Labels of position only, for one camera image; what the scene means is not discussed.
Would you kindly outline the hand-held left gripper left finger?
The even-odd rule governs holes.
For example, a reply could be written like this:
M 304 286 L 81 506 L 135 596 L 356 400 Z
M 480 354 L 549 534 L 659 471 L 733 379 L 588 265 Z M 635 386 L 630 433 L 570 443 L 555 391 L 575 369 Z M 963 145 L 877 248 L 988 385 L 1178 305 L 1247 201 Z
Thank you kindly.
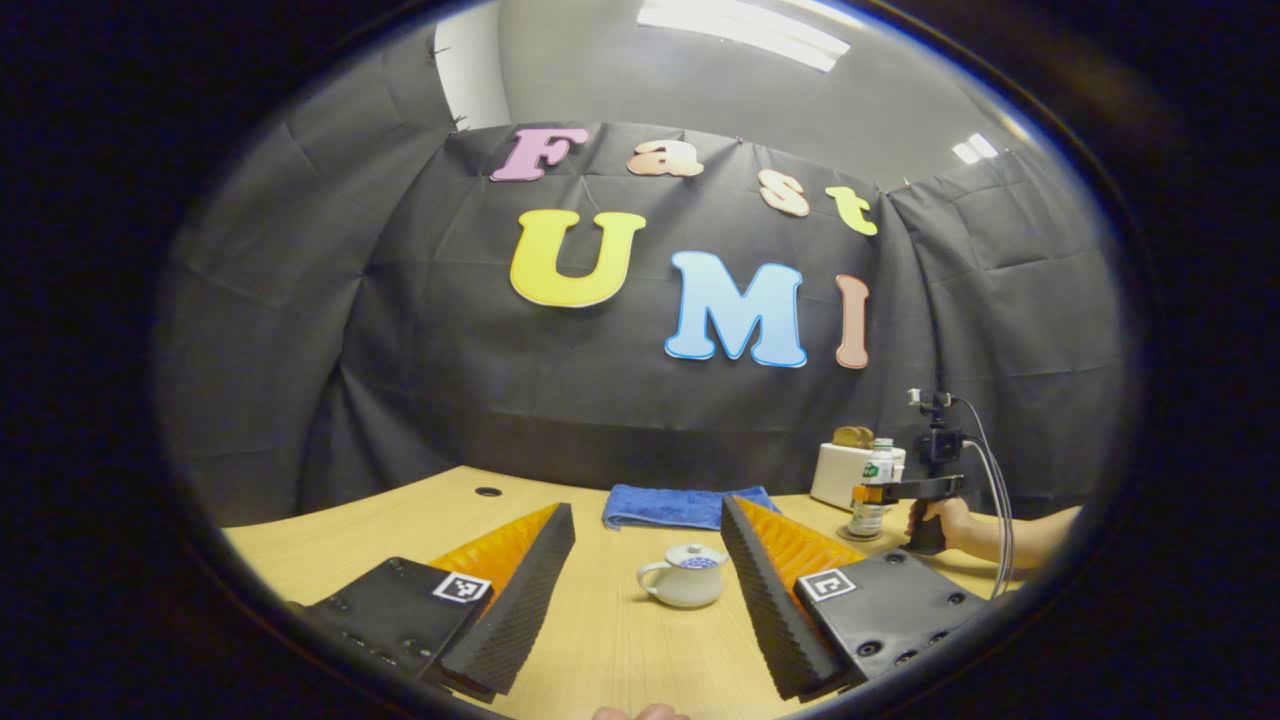
M 575 541 L 570 503 L 552 503 L 430 562 L 388 557 L 300 615 L 412 682 L 492 701 L 527 662 Z

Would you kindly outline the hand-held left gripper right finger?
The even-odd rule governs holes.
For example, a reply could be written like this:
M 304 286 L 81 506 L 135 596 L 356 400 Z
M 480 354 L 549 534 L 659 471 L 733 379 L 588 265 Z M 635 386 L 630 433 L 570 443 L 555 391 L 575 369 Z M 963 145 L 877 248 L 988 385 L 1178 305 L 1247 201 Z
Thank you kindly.
M 904 550 L 864 556 L 745 498 L 719 530 L 783 700 L 856 687 L 931 652 L 988 600 Z

